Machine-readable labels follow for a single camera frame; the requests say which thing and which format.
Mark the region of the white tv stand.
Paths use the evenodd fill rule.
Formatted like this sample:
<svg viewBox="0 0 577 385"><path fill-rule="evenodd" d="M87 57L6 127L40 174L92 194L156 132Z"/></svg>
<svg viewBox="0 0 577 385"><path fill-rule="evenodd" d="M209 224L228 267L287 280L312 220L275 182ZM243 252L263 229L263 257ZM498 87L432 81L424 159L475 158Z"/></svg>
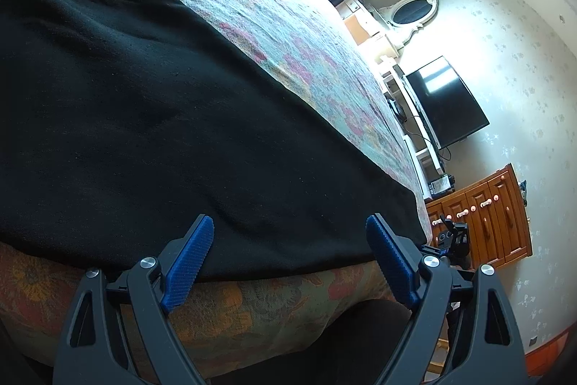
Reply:
<svg viewBox="0 0 577 385"><path fill-rule="evenodd" d="M431 183L445 174L436 142L428 130L426 120L419 113L418 101L405 79L405 73L396 62L379 72L384 86L385 101L392 110L400 128L405 146L415 167L423 198L433 201Z"/></svg>

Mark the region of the wooden chest of drawers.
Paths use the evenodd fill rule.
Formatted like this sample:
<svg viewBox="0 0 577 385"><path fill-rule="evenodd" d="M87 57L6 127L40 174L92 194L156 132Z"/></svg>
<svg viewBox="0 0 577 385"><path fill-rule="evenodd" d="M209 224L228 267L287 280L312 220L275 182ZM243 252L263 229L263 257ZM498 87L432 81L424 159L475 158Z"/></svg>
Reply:
<svg viewBox="0 0 577 385"><path fill-rule="evenodd" d="M432 243L445 226L445 216L470 231L474 269L488 264L503 268L533 254L529 219L511 163L484 179L426 204Z"/></svg>

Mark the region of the black flat television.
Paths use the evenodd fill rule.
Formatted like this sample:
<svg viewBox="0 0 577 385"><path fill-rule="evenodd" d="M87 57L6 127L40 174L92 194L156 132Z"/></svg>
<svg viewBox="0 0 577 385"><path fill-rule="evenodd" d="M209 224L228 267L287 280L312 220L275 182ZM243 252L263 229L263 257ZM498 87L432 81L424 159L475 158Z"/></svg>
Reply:
<svg viewBox="0 0 577 385"><path fill-rule="evenodd" d="M438 149L489 125L480 104L446 58L436 58L407 74L405 80Z"/></svg>

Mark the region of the floral bedspread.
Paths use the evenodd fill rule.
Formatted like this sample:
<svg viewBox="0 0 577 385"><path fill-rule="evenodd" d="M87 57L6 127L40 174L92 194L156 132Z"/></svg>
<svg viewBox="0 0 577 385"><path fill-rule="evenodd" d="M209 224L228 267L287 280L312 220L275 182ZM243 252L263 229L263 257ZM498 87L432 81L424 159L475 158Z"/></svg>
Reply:
<svg viewBox="0 0 577 385"><path fill-rule="evenodd" d="M416 197L427 242L426 209L416 171L375 77L327 0L179 0L283 87L324 118L379 169ZM1 239L1 337L46 377L66 311L91 268L15 249ZM171 323L207 377L286 359L329 339L339 320L372 307L392 313L394 336L405 312L374 257L309 274L198 281Z"/></svg>

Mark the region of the black pants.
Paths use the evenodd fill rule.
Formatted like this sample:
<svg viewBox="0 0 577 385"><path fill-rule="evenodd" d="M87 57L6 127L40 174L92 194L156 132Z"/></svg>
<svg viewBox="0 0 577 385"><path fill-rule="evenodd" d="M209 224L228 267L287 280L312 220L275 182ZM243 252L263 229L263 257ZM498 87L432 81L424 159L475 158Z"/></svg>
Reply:
<svg viewBox="0 0 577 385"><path fill-rule="evenodd" d="M372 259L416 197L179 0L1 0L1 239L122 271L212 218L204 280Z"/></svg>

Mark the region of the white oval vanity mirror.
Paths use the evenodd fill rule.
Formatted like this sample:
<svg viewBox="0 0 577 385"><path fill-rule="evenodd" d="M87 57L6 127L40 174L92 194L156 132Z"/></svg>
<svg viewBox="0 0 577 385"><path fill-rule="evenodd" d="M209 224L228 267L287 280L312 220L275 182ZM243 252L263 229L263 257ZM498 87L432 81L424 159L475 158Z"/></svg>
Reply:
<svg viewBox="0 0 577 385"><path fill-rule="evenodd" d="M413 35L435 18L438 0L400 0L378 9L386 35L396 49L402 49Z"/></svg>

